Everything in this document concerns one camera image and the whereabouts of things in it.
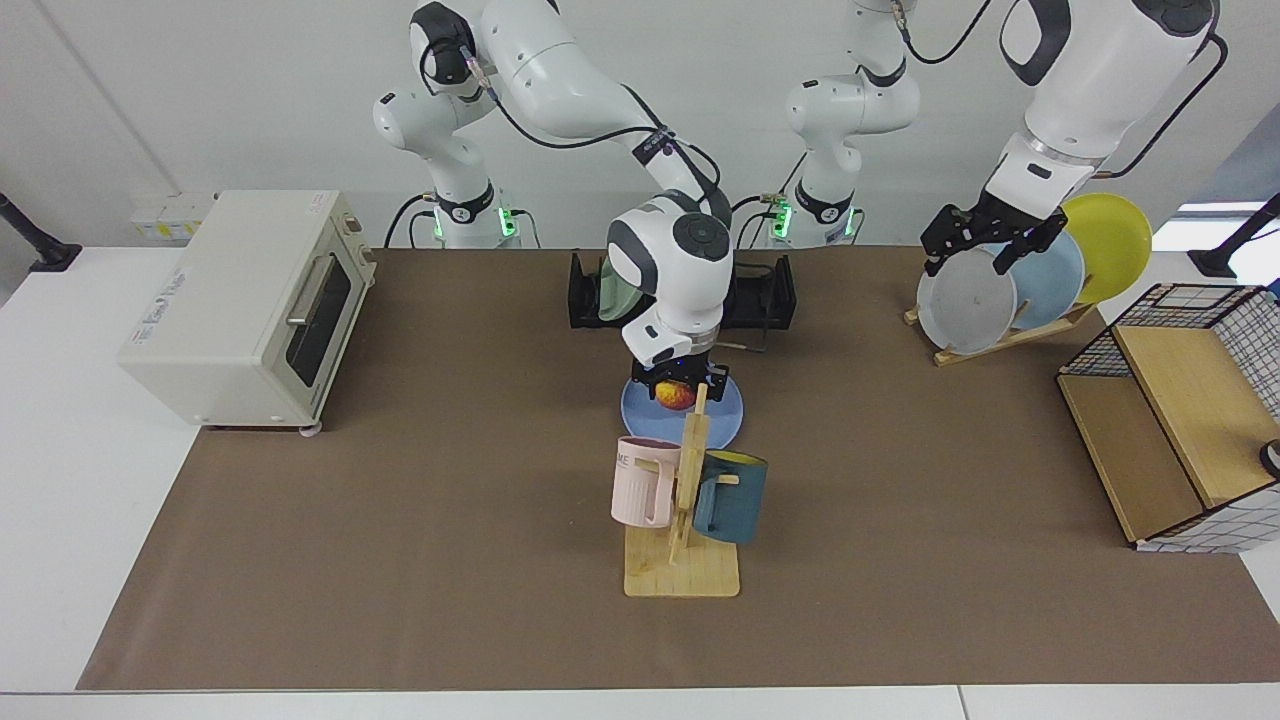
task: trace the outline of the oven door handle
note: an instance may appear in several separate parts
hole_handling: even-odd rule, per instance
[[[324,258],[316,258],[311,261],[311,270],[307,273],[307,279],[302,284],[302,292],[298,293],[298,300],[293,304],[293,309],[289,310],[289,315],[285,323],[293,327],[306,327],[311,324],[311,320],[316,316],[316,310],[320,309],[320,299],[324,296],[324,286],[329,283],[329,275],[333,274],[333,269],[338,260],[333,255],[325,255]]]

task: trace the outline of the pink mug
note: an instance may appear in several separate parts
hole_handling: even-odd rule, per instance
[[[636,528],[671,525],[680,446],[660,439],[618,439],[613,468],[613,519]]]

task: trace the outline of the brown paper mat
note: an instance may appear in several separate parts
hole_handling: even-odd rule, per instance
[[[1053,377],[1101,329],[937,369],[922,255],[794,255],[722,351],[769,460],[742,596],[622,594],[617,332],[567,254],[383,254],[314,439],[201,433],[82,689],[1280,680],[1233,556],[1134,552]]]

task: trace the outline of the power outlet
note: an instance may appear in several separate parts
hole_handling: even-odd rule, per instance
[[[216,193],[184,192],[161,199],[136,199],[138,209],[129,220],[146,240],[187,242],[212,209]]]

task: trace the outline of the mug handle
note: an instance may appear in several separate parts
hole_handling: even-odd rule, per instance
[[[708,478],[707,480],[704,480],[704,484],[712,486],[707,488],[705,500],[707,503],[710,506],[707,509],[708,512],[707,529],[713,530],[716,529],[716,524],[713,521],[716,519],[716,488],[718,488],[719,486],[740,486],[742,484],[742,479],[737,475],[723,474],[723,475],[717,475],[716,478]]]
[[[649,503],[644,512],[645,523],[653,525],[658,521],[658,497],[662,495],[662,488],[676,482],[676,465],[662,460],[650,460],[646,465],[650,468],[653,465],[658,466],[658,489],[649,497]]]

